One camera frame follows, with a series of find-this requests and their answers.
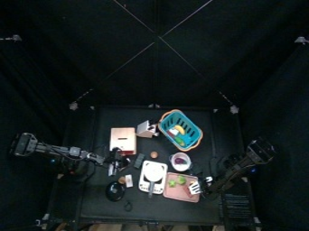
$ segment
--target red food item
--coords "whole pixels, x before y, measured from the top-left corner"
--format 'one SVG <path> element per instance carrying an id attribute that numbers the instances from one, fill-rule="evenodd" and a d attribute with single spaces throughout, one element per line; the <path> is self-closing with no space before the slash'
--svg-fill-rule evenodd
<path id="1" fill-rule="evenodd" d="M 193 197 L 193 194 L 191 193 L 191 189 L 187 185 L 183 186 L 185 192 L 188 193 L 189 197 L 192 198 Z"/>
<path id="2" fill-rule="evenodd" d="M 187 164 L 188 162 L 183 158 L 176 159 L 177 164 Z"/>

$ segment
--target small box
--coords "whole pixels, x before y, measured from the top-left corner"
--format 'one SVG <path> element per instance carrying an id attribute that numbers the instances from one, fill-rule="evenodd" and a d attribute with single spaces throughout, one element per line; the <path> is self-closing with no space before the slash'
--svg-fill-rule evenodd
<path id="1" fill-rule="evenodd" d="M 132 175 L 126 175 L 126 186 L 128 188 L 133 187 Z"/>

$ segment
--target toy banana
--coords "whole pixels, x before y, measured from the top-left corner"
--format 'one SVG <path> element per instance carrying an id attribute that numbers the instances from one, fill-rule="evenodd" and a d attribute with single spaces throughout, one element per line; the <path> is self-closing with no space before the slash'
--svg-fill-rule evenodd
<path id="1" fill-rule="evenodd" d="M 180 131 L 180 133 L 181 133 L 183 135 L 187 134 L 187 131 L 185 131 L 185 129 L 184 129 L 184 127 L 183 127 L 181 125 L 176 125 L 174 128 Z"/>

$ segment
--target white box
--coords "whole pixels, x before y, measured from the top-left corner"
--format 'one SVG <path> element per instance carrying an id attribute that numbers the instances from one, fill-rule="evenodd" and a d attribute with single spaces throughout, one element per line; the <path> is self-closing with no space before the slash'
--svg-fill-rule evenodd
<path id="1" fill-rule="evenodd" d="M 136 127 L 116 127 L 112 129 L 110 151 L 120 148 L 126 155 L 137 154 Z"/>

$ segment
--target cable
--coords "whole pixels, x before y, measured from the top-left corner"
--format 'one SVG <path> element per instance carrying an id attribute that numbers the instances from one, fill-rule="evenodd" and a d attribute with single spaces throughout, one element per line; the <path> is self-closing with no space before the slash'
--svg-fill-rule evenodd
<path id="1" fill-rule="evenodd" d="M 96 165 L 96 163 L 93 162 L 93 173 L 92 173 L 92 175 L 89 175 L 88 176 L 88 178 L 85 179 L 85 183 L 89 181 L 89 179 L 93 177 L 93 175 L 96 174 L 96 170 L 97 170 L 97 165 Z"/>

